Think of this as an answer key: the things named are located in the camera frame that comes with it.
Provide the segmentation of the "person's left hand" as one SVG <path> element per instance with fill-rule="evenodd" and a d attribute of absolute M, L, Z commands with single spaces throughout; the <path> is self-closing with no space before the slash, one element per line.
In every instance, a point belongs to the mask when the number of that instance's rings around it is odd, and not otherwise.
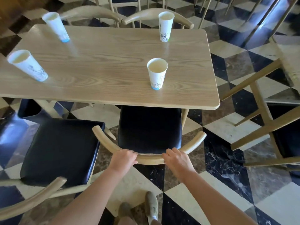
<path fill-rule="evenodd" d="M 138 153 L 128 149 L 121 149 L 112 155 L 108 170 L 123 178 L 130 168 L 137 164 Z"/>

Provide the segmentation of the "person's right hand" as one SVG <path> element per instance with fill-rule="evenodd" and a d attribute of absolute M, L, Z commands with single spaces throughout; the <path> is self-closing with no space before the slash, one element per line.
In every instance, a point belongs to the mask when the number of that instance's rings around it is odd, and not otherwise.
<path fill-rule="evenodd" d="M 188 178 L 197 173 L 189 159 L 189 156 L 184 152 L 181 152 L 181 159 L 179 162 L 165 164 L 172 171 L 174 176 L 182 183 L 185 183 Z"/>

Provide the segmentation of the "wooden chair with black seat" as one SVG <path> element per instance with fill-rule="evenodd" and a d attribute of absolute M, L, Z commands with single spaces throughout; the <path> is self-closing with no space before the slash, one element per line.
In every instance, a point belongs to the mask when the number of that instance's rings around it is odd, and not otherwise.
<path fill-rule="evenodd" d="M 257 83 L 260 78 L 276 69 L 283 68 L 283 66 L 281 59 L 273 61 L 220 98 L 220 101 L 223 101 L 245 87 L 250 86 L 258 109 L 235 124 L 235 127 L 257 115 L 261 115 L 264 122 L 264 126 L 261 128 L 232 143 L 231 149 L 233 151 L 262 136 L 269 135 L 272 145 L 279 152 L 278 158 L 262 162 L 247 162 L 244 163 L 245 167 L 277 166 L 287 171 L 300 172 L 300 126 L 296 126 L 296 124 L 300 124 L 300 103 L 292 102 L 291 100 L 267 101 L 262 97 Z"/>
<path fill-rule="evenodd" d="M 93 174 L 100 144 L 116 136 L 104 122 L 52 118 L 33 99 L 22 99 L 17 113 L 39 123 L 25 155 L 19 179 L 1 180 L 0 187 L 36 186 L 30 198 L 0 209 L 0 221 L 23 214 L 47 199 L 82 192 L 96 179 Z"/>
<path fill-rule="evenodd" d="M 182 112 L 179 108 L 121 106 L 117 145 L 100 126 L 92 128 L 99 142 L 111 153 L 123 148 L 138 153 L 141 165 L 164 164 L 162 153 L 177 148 L 186 154 L 195 150 L 207 136 L 200 131 L 190 142 L 182 146 Z"/>

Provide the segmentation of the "person's left forearm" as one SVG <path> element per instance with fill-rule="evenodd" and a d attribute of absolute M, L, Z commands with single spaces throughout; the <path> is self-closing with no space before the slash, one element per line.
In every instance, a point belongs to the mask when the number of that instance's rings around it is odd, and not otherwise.
<path fill-rule="evenodd" d="M 49 225 L 98 225 L 107 202 L 122 179 L 114 169 L 106 169 L 77 198 L 60 211 Z"/>

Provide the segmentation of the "person's right forearm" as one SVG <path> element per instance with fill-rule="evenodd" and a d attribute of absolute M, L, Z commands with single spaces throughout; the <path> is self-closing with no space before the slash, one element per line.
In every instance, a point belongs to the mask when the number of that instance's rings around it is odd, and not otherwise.
<path fill-rule="evenodd" d="M 196 172 L 184 172 L 178 179 L 187 187 L 211 225 L 257 225 Z"/>

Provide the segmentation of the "person's right beige shoe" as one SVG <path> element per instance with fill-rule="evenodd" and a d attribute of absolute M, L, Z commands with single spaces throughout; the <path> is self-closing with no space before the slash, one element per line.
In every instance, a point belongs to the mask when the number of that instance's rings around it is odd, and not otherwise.
<path fill-rule="evenodd" d="M 151 225 L 152 221 L 158 222 L 158 200 L 151 191 L 146 192 L 145 195 L 145 214 L 148 225 Z"/>

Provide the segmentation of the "person's beige shoe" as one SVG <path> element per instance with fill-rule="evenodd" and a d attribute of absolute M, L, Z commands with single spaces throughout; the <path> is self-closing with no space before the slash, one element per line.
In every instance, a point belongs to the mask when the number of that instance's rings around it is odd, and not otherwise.
<path fill-rule="evenodd" d="M 131 206 L 128 202 L 123 202 L 120 204 L 118 208 L 118 218 L 129 217 L 130 219 L 134 219 L 133 214 L 131 212 Z"/>
<path fill-rule="evenodd" d="M 151 191 L 146 192 L 145 195 L 145 214 L 148 225 L 151 225 L 152 221 L 158 222 L 158 200 Z"/>

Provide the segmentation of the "person's left beige shoe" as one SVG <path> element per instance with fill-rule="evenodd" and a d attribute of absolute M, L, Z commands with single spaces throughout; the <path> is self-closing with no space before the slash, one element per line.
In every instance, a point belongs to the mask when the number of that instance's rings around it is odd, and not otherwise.
<path fill-rule="evenodd" d="M 123 202 L 120 204 L 118 208 L 118 218 L 129 217 L 130 219 L 134 219 L 133 214 L 131 212 L 131 206 L 128 202 Z"/>

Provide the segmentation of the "white printed paper cup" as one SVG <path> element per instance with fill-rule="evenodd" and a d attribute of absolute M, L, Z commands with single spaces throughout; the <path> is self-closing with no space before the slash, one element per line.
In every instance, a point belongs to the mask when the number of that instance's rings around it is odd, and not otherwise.
<path fill-rule="evenodd" d="M 160 90 L 163 87 L 167 69 L 168 63 L 162 58 L 153 58 L 148 61 L 147 70 L 153 90 Z"/>
<path fill-rule="evenodd" d="M 159 15 L 160 41 L 168 42 L 170 39 L 171 29 L 175 15 L 172 12 L 164 11 Z"/>
<path fill-rule="evenodd" d="M 7 61 L 39 82 L 48 79 L 48 74 L 28 50 L 21 49 L 10 53 Z"/>
<path fill-rule="evenodd" d="M 48 12 L 42 16 L 43 21 L 51 28 L 63 43 L 69 42 L 69 35 L 62 23 L 60 15 L 57 12 Z"/>

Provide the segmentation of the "wooden chair with curved backrest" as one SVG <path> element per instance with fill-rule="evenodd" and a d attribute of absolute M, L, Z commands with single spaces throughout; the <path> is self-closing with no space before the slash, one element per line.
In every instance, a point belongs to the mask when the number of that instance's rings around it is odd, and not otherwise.
<path fill-rule="evenodd" d="M 160 13 L 167 12 L 167 13 L 173 13 L 174 14 L 174 22 L 181 24 L 181 28 L 184 29 L 184 27 L 187 27 L 188 29 L 193 29 L 194 24 L 183 17 L 182 15 L 163 8 L 150 8 L 146 10 L 142 10 L 139 12 L 136 12 L 129 17 L 122 19 L 121 23 L 123 25 L 128 25 L 129 23 L 132 23 L 134 21 L 143 21 L 143 20 L 153 20 L 153 19 L 158 19 L 158 16 Z"/>
<path fill-rule="evenodd" d="M 117 23 L 122 22 L 122 15 L 100 6 L 80 6 L 60 14 L 63 23 L 69 26 L 110 27 L 101 22 L 101 18 L 110 19 Z"/>

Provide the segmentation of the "wooden spindle chair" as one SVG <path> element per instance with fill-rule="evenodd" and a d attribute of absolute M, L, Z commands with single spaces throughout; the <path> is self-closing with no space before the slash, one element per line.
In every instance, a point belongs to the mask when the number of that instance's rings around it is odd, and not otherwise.
<path fill-rule="evenodd" d="M 142 7 L 147 8 L 158 7 L 167 8 L 169 0 L 94 0 L 97 6 L 107 4 L 111 10 L 116 10 L 119 7 Z"/>

